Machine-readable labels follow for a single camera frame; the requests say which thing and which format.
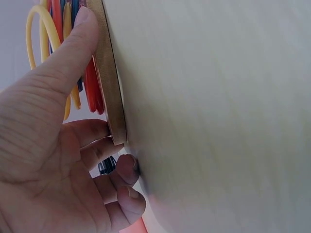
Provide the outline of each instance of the hand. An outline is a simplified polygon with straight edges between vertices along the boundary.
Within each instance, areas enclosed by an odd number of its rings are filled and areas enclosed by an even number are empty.
[[[0,232],[115,233],[144,212],[132,189],[139,176],[133,156],[121,156],[109,175],[89,174],[122,148],[107,123],[62,124],[66,97],[97,41],[96,18],[83,7],[62,46],[0,94]]]

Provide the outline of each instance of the white surface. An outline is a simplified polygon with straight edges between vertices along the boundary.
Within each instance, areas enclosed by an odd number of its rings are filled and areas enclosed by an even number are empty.
[[[166,231],[308,232],[311,1],[104,2],[130,146]]]

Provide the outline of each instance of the red object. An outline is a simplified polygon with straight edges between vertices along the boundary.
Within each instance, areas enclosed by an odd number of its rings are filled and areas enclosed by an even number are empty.
[[[135,222],[132,226],[125,228],[120,233],[148,233],[142,218]]]
[[[92,59],[85,70],[84,87],[86,90],[86,98],[91,112],[97,111],[98,114],[104,113],[104,102],[98,83],[98,75]]]
[[[48,0],[48,12],[50,12],[52,6],[52,0]]]
[[[63,42],[63,16],[60,0],[52,0],[53,21],[59,36],[60,43]]]

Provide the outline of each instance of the fingernail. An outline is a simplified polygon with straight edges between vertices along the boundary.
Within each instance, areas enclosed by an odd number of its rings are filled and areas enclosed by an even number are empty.
[[[139,192],[137,192],[136,190],[134,190],[130,187],[127,187],[127,190],[128,190],[128,196],[130,198],[137,199],[139,197]]]
[[[133,169],[134,169],[135,171],[137,171],[137,170],[138,170],[137,158],[135,158],[133,155],[132,155],[132,158],[133,158],[133,160],[134,160]]]
[[[82,6],[79,9],[76,20],[74,22],[74,26],[76,27],[84,22],[87,22],[89,14],[90,14],[90,10],[87,9],[85,6]]]

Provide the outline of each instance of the wooden edge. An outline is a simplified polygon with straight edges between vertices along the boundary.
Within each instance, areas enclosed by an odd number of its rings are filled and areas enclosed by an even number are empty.
[[[87,0],[86,5],[95,13],[100,28],[95,60],[104,97],[107,122],[114,144],[123,144],[126,142],[125,117],[104,5],[102,0]]]

